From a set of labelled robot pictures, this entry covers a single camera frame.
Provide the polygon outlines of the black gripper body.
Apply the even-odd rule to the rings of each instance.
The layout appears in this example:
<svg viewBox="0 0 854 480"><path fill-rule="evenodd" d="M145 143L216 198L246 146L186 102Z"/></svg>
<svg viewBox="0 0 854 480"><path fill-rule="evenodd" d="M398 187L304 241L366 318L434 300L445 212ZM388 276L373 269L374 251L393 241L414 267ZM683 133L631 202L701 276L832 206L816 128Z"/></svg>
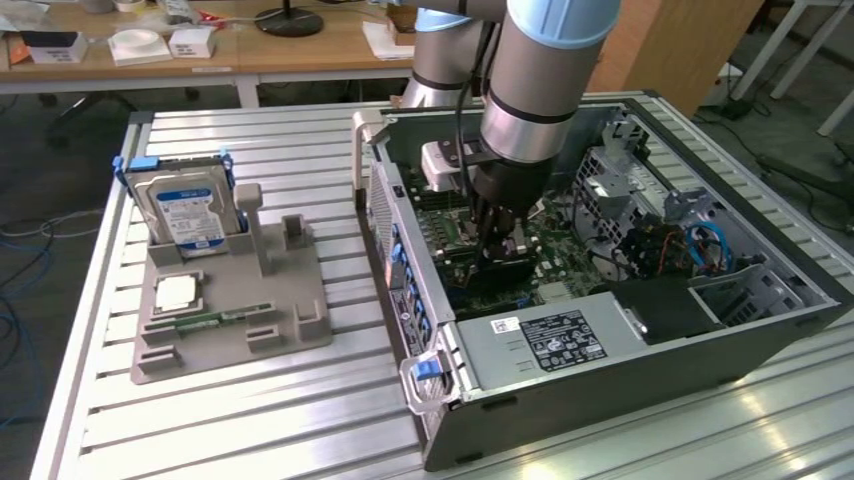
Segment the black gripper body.
<svg viewBox="0 0 854 480"><path fill-rule="evenodd" d="M476 208L500 207L525 214L541 198L551 175L551 160L517 163L499 159L478 164L472 180Z"/></svg>

